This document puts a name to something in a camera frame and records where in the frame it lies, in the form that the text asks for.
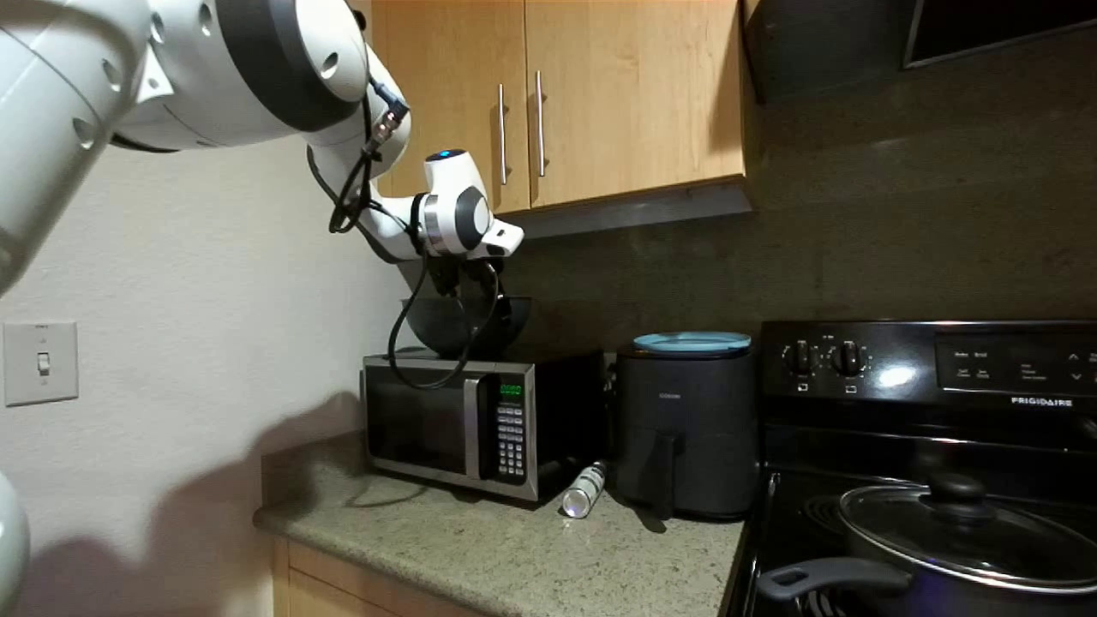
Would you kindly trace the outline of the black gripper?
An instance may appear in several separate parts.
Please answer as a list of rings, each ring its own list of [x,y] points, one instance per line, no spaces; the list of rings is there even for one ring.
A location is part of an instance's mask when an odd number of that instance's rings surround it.
[[[429,264],[429,277],[434,292],[455,305],[455,313],[482,329],[488,323],[512,313],[512,297],[504,292],[504,264],[499,262],[460,262],[434,257]]]

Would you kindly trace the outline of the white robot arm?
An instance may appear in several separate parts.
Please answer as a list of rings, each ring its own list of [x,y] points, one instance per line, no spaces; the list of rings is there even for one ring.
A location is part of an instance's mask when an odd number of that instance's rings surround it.
[[[420,161],[426,190],[376,179],[411,106],[348,0],[0,0],[0,288],[14,288],[106,146],[174,155],[303,136],[329,226],[437,292],[499,283],[523,228],[490,208],[465,150]]]

